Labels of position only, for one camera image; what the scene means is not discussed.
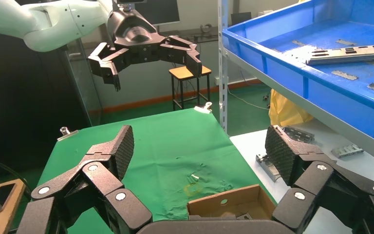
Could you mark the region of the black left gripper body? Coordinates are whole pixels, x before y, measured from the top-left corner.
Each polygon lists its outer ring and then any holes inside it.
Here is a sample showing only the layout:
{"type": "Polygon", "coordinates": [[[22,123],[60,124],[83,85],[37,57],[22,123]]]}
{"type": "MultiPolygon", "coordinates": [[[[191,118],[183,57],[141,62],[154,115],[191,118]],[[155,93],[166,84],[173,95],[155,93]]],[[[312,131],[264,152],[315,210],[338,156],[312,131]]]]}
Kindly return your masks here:
{"type": "Polygon", "coordinates": [[[128,49],[124,54],[126,64],[159,60],[159,48],[165,37],[135,9],[112,11],[107,29],[116,50],[128,49]]]}

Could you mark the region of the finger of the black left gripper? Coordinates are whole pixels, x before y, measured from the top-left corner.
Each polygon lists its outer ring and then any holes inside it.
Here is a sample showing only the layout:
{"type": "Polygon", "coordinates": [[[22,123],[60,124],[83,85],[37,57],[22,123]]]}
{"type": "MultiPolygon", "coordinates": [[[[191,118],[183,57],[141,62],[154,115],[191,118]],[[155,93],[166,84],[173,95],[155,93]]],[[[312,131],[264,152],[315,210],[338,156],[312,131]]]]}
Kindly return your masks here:
{"type": "Polygon", "coordinates": [[[168,36],[159,45],[159,59],[185,65],[194,77],[198,77],[202,74],[203,66],[196,47],[197,44],[178,36],[168,36]]]}
{"type": "Polygon", "coordinates": [[[121,90],[119,72],[130,65],[130,50],[116,49],[106,42],[100,43],[88,56],[93,75],[103,78],[105,84],[112,84],[115,90],[121,90]]]}

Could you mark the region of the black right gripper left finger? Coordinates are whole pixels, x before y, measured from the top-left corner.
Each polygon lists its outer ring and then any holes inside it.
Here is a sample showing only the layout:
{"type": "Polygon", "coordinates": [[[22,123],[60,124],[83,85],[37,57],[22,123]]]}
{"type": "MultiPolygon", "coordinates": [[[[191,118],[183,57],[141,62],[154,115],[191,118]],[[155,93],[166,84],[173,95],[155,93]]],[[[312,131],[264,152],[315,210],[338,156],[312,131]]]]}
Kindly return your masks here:
{"type": "Polygon", "coordinates": [[[123,184],[134,152],[133,129],[93,145],[73,168],[35,188],[19,234],[65,234],[82,213],[95,209],[115,234],[135,234],[152,222],[151,211],[123,184]]]}

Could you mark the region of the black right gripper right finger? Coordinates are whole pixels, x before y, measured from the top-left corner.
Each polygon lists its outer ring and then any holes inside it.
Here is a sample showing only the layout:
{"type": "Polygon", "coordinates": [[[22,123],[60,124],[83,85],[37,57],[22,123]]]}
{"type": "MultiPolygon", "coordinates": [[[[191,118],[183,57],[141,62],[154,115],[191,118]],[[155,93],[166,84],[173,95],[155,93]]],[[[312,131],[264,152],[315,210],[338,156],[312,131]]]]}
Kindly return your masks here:
{"type": "Polygon", "coordinates": [[[374,234],[374,181],[345,169],[319,147],[292,140],[281,127],[268,127],[265,149],[289,187],[273,221],[304,232],[319,208],[332,212],[355,234],[374,234]]]}

